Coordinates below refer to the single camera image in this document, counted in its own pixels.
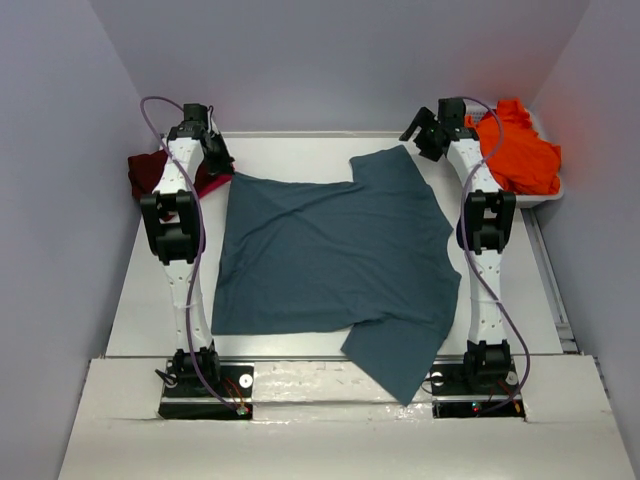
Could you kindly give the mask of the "teal blue t shirt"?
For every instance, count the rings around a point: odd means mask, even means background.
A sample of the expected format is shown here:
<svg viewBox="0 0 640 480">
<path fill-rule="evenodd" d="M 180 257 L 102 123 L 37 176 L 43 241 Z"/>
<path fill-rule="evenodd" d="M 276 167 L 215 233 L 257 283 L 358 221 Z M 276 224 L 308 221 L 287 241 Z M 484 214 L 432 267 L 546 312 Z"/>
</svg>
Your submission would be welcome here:
<svg viewBox="0 0 640 480">
<path fill-rule="evenodd" d="M 212 330 L 346 330 L 342 353 L 405 405 L 454 323 L 452 228 L 405 147 L 350 166 L 328 184 L 234 177 Z"/>
</svg>

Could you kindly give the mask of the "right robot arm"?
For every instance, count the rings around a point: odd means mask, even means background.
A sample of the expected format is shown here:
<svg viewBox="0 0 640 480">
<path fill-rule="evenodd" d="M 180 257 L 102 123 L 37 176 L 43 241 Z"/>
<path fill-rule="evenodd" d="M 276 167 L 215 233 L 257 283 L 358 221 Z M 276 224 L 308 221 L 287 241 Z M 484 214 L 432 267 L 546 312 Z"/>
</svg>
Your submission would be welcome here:
<svg viewBox="0 0 640 480">
<path fill-rule="evenodd" d="M 506 326 L 509 315 L 501 299 L 501 264 L 510 240 L 516 196 L 494 179 L 479 134 L 465 124 L 466 101 L 438 101 L 438 111 L 418 110 L 399 139 L 413 140 L 431 161 L 446 158 L 462 184 L 456 239 L 469 269 L 471 320 L 456 380 L 471 394 L 489 394 L 512 368 Z"/>
</svg>

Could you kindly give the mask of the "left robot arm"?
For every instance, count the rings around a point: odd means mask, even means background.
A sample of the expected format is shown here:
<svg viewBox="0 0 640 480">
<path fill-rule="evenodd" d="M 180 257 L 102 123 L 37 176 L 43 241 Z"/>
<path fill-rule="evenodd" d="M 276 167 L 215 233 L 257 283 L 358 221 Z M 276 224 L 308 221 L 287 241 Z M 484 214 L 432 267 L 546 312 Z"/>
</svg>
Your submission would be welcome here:
<svg viewBox="0 0 640 480">
<path fill-rule="evenodd" d="M 182 120 L 166 135 L 152 131 L 166 162 L 155 185 L 141 196 L 140 207 L 149 248 L 169 283 L 174 313 L 176 351 L 162 376 L 168 386 L 209 395 L 220 386 L 221 370 L 199 277 L 206 234 L 196 181 L 202 172 L 214 188 L 225 184 L 234 174 L 234 159 L 211 106 L 186 103 L 179 110 Z"/>
</svg>

